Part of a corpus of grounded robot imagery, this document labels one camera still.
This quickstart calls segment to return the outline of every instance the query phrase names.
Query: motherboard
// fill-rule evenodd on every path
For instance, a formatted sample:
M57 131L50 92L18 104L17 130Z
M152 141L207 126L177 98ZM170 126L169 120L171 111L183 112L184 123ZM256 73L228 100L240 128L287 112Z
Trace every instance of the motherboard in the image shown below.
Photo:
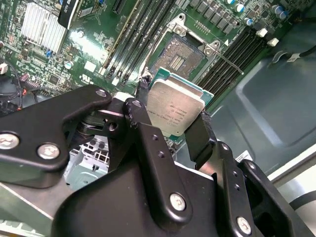
M2 0L0 57L32 87L134 94L165 68L220 99L313 0Z

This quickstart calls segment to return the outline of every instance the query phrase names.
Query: integrated circuit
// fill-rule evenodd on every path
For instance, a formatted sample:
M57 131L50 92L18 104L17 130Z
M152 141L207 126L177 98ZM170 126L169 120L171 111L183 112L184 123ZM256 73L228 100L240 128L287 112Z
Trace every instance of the integrated circuit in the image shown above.
M183 38L174 35L166 44L160 57L153 64L150 72L156 74L160 67L166 68L180 77L188 75L201 63L205 55Z
M59 81L59 78L57 76L54 76L54 75L50 75L50 78L48 80L50 83L56 85Z

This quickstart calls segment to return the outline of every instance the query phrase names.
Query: heatsink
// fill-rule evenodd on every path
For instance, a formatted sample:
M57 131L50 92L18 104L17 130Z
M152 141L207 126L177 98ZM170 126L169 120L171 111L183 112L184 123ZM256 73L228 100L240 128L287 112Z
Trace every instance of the heatsink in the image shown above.
M58 52L66 28L58 23L58 17L34 2L28 3L21 35L30 43Z

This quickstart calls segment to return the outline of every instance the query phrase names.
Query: black cable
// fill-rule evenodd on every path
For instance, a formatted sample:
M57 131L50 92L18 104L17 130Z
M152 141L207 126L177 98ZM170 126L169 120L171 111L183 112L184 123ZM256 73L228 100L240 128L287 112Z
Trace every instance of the black cable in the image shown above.
M35 104L37 104L39 102L38 97L36 96L35 93L33 93L33 100L34 100Z
M7 60L3 60L7 65L10 66L10 70L14 73L15 75L15 79L17 80L17 93L20 97L20 102L19 102L19 108L23 108L23 89L22 89L22 86L21 86L21 82L19 80L19 75L18 75L18 72L16 71L15 67L10 63L8 62Z
M303 52L303 53L300 53L300 57L301 57L301 58L302 58L302 57L306 57L306 56L308 56L308 55L314 53L315 51L316 51L316 45L315 45L314 47L312 47L311 49L309 49L309 50L307 50L307 51L305 51L305 52Z
M59 92L58 90L55 90L53 88L49 88L49 87L37 87L37 88L33 88L33 89L28 90L28 92L34 92L34 91L38 91L38 90L43 90L43 91L50 90L52 92L55 92L58 95L61 95L61 92Z

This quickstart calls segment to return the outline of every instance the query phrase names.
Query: capacitor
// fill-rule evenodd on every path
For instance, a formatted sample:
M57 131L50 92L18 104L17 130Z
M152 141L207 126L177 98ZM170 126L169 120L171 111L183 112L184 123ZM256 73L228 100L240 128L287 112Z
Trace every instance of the capacitor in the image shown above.
M253 20L250 19L250 18L245 18L243 20L244 24L247 25L247 26L251 26L253 24Z
M72 61L67 61L67 62L65 62L65 68L66 69L71 69L73 66L74 66L74 63L72 62Z
M227 4L234 4L235 0L226 0Z
M83 31L78 31L77 32L78 38L83 38L84 37L84 32Z
M53 54L53 51L48 50L48 51L46 52L46 57L49 58L49 57L51 57L52 54Z
M279 15L277 15L277 17L281 20L284 20L286 17L288 17L288 13L287 11L283 11Z
M283 12L283 7L279 6L279 5L274 5L272 6L271 8L271 12L278 15L280 14L281 12Z
M20 76L19 80L20 82L26 82L30 78L30 74L25 73L22 76Z
M240 3L238 3L235 6L235 12L237 12L237 13L242 13L244 10L245 10L245 6L240 4Z

